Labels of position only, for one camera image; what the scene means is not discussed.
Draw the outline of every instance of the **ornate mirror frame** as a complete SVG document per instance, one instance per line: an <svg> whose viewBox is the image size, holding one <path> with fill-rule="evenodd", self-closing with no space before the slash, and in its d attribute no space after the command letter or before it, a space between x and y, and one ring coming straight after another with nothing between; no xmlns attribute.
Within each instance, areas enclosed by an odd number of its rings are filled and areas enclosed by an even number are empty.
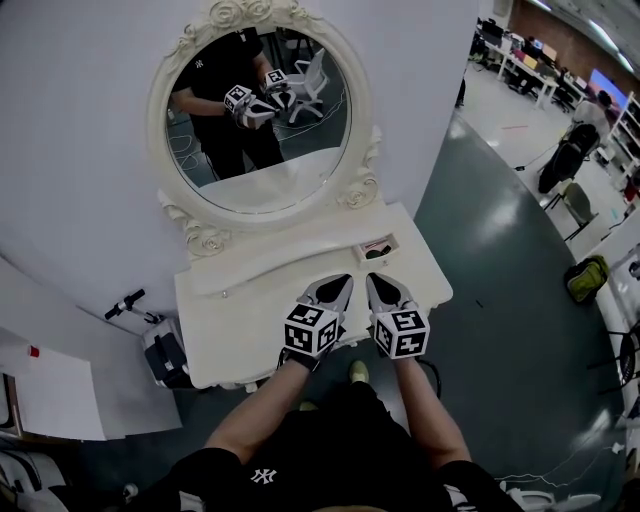
<svg viewBox="0 0 640 512"><path fill-rule="evenodd" d="M315 193L280 211L236 213L201 197L178 171L167 142L167 102L183 68L206 45L235 30L274 25L308 35L324 46L338 64L350 96L350 134L337 168ZM368 168L379 141L376 134L374 147L370 147L372 131L369 83L356 53L338 30L320 16L300 7L297 0L214 0L206 13L185 28L174 50L160 64L147 106L147 144L158 166L160 187L166 194L166 197L160 194L164 198L163 206L172 218L184 221L187 231L189 222L197 230L206 229L200 223L221 231L280 229L303 222L327 205L335 205L336 201L348 208L369 204L378 192L375 175ZM205 249L201 256L217 252L213 247L201 249Z"/></svg>

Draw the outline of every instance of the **wire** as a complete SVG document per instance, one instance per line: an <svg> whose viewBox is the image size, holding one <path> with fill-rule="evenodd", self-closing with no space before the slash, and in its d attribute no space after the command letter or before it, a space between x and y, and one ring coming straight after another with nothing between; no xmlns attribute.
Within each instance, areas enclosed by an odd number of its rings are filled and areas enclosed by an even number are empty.
<svg viewBox="0 0 640 512"><path fill-rule="evenodd" d="M516 484L526 484L529 482L537 482L538 480L542 480L544 483L551 485L552 487L555 487L556 489L559 489L560 487L568 487L571 484L577 482L578 480L580 480L584 475L587 474L587 471L589 471L591 469L591 467L596 463L596 461L598 460L598 457L600 457L600 455L602 455L602 452L606 451L606 450L611 450L613 448L613 446L606 446L605 448L602 448L597 454L596 456L593 458L593 460L589 463L589 465L584 469L584 471L582 473L580 473L580 475L578 475L577 477L575 477L573 480L569 480L568 482L562 483L562 484L554 484L553 482L549 482L549 480L547 480L545 478L545 475L527 475L527 476L531 476L534 477L531 480L504 480L505 482L510 482L510 483L516 483Z"/></svg>
<svg viewBox="0 0 640 512"><path fill-rule="evenodd" d="M172 140L177 140L177 139L189 139L189 142L182 149L174 149L173 146L171 146L171 141ZM198 167L198 165L200 165L200 163L198 162L198 159L195 157L196 153L200 153L200 151L197 150L197 149L195 151L192 151L188 155L178 156L179 153L184 153L185 151L188 151L189 148L191 148L191 143L192 142L193 142L193 137L191 137L191 135L176 135L175 137L170 137L169 138L169 146L171 146L171 151L173 151L173 156L176 157L176 162L178 162L178 165L180 167L182 167L183 171L192 171L193 169ZM189 158L193 158L193 160L195 161L195 165L192 165L191 167L185 167L184 163L187 160L189 160Z"/></svg>
<svg viewBox="0 0 640 512"><path fill-rule="evenodd" d="M539 158L542 158L544 155L546 155L549 151L551 151L553 148L555 148L558 144L560 144L559 142L556 142L553 144L553 146L551 146L550 148L547 148L544 153L538 155L537 157L535 157L533 160L531 160L531 162L529 162L527 165L519 165L518 167L514 167L514 169L516 171L524 171L527 167L529 167L533 162L535 162L536 160L538 160Z"/></svg>

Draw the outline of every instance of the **white chair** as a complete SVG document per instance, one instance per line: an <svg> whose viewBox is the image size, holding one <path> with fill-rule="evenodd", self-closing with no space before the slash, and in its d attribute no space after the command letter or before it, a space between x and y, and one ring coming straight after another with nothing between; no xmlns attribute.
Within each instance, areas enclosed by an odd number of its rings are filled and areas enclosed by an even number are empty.
<svg viewBox="0 0 640 512"><path fill-rule="evenodd" d="M322 112L313 107L313 105L322 105L322 100L318 95L329 83L329 77L322 69L322 58L324 54L325 49L322 48L315 54L313 59L311 59L311 62L307 60L297 60L294 65L300 73L288 76L289 86L297 96L296 108L289 118L290 125L296 122L296 118L302 110L312 112L318 119L322 119L324 116Z"/></svg>

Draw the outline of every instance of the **person in mirror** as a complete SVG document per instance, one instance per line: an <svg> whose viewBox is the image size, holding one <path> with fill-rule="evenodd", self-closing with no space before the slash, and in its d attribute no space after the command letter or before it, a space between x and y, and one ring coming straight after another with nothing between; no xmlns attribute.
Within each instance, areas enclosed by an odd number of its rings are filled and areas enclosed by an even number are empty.
<svg viewBox="0 0 640 512"><path fill-rule="evenodd" d="M267 121L260 128L239 127L227 114L224 97L235 85L248 87L265 101L261 84L273 71L256 29L232 32L200 51L176 81L171 99L187 112L202 152L218 179L245 173L244 151L257 169L284 162Z"/></svg>

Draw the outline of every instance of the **oval mirror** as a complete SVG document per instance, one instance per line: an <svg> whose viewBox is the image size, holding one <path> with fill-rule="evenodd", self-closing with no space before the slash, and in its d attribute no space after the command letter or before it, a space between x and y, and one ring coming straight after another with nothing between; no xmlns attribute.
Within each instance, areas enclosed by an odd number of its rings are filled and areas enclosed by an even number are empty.
<svg viewBox="0 0 640 512"><path fill-rule="evenodd" d="M322 187L349 138L346 80L330 53L283 28L231 32L175 81L166 136L176 172L236 213L291 207Z"/></svg>

